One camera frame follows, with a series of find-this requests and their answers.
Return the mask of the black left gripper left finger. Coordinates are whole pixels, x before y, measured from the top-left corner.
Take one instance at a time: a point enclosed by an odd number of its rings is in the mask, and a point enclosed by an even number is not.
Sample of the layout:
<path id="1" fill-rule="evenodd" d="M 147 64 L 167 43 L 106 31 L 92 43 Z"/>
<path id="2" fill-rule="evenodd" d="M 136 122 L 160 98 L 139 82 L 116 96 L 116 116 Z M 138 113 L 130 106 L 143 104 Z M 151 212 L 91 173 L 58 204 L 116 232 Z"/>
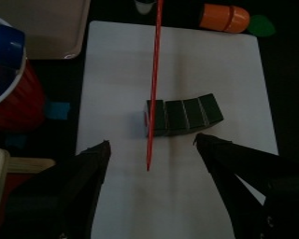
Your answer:
<path id="1" fill-rule="evenodd" d="M 110 158 L 104 141 L 23 183 L 8 197 L 0 239 L 91 239 Z"/>

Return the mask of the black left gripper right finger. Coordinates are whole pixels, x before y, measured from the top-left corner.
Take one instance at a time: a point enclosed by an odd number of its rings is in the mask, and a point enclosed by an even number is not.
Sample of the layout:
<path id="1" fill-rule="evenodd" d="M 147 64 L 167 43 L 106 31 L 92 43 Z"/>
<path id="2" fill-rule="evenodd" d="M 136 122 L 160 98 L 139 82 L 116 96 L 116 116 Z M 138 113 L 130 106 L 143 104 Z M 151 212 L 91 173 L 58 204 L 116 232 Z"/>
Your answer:
<path id="1" fill-rule="evenodd" d="M 299 239 L 299 163 L 213 135 L 197 149 L 230 215 L 235 239 Z"/>

